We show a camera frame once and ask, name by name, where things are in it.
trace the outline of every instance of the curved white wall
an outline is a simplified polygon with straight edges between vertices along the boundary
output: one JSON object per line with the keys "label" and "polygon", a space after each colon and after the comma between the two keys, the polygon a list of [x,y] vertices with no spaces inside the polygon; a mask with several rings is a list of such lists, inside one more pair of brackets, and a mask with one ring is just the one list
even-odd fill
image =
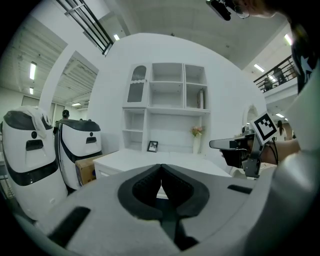
{"label": "curved white wall", "polygon": [[[90,97],[88,118],[101,128],[103,153],[119,149],[124,91],[132,64],[185,63],[205,68],[211,106],[210,138],[231,138],[241,132],[244,110],[254,104],[265,112],[262,92],[245,74],[221,55],[199,44],[173,36],[139,33],[116,41],[98,73]],[[226,170],[216,149],[207,157]]]}

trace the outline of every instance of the ceiling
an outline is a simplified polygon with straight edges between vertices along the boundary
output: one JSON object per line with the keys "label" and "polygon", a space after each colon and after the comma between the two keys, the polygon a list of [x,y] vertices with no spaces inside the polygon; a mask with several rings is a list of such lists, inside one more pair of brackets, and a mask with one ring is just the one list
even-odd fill
{"label": "ceiling", "polygon": [[245,68],[285,26],[282,15],[241,19],[231,14],[225,21],[205,0],[122,0],[131,6],[143,33],[183,38],[203,45]]}
{"label": "ceiling", "polygon": [[[293,38],[289,23],[281,29],[274,39],[243,69],[252,81],[261,77],[292,54],[291,46],[285,40],[286,34],[288,34],[290,38]],[[256,69],[254,67],[255,64],[262,67],[265,72]]]}
{"label": "ceiling", "polygon": [[[20,27],[0,62],[0,87],[39,98],[54,63],[66,43],[32,17]],[[37,64],[34,80],[29,78],[30,64]],[[85,65],[78,53],[72,56],[56,87],[53,102],[71,105],[88,102],[97,71]]]}
{"label": "ceiling", "polygon": [[284,118],[278,117],[276,114],[280,113],[285,116],[286,110],[291,106],[298,95],[292,95],[281,100],[277,100],[275,102],[269,103],[266,108],[268,113],[272,115],[274,121],[282,120],[284,123],[286,122]]}
{"label": "ceiling", "polygon": [[99,22],[113,42],[115,41],[114,35],[118,35],[119,38],[124,38],[126,36],[126,33],[113,11],[99,19]]}

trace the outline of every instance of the railing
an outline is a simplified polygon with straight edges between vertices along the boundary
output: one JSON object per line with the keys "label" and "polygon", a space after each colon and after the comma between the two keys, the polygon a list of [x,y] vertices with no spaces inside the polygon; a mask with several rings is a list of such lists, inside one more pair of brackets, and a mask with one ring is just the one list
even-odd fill
{"label": "railing", "polygon": [[253,81],[265,93],[297,77],[292,56]]}
{"label": "railing", "polygon": [[64,9],[65,15],[70,15],[84,30],[85,35],[95,44],[103,55],[106,55],[114,44],[106,30],[84,0],[56,0]]}

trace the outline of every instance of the arched cabinet door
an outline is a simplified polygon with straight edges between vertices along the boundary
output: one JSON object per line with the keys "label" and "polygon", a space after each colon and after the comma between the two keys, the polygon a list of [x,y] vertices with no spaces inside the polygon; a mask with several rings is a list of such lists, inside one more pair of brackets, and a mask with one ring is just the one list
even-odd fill
{"label": "arched cabinet door", "polygon": [[150,70],[150,63],[132,65],[124,93],[124,108],[147,107]]}

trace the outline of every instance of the white platform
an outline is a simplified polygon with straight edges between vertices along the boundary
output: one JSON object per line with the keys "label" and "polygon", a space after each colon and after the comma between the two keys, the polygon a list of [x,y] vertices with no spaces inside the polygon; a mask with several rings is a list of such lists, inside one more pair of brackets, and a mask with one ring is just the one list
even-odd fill
{"label": "white platform", "polygon": [[[196,172],[231,177],[228,173],[214,163],[203,158],[200,154],[188,154],[177,152],[141,152],[137,150],[122,149],[93,160],[97,179],[110,175],[126,172],[135,168],[152,166],[156,164],[168,164],[190,169]],[[167,199],[162,187],[158,198]]]}

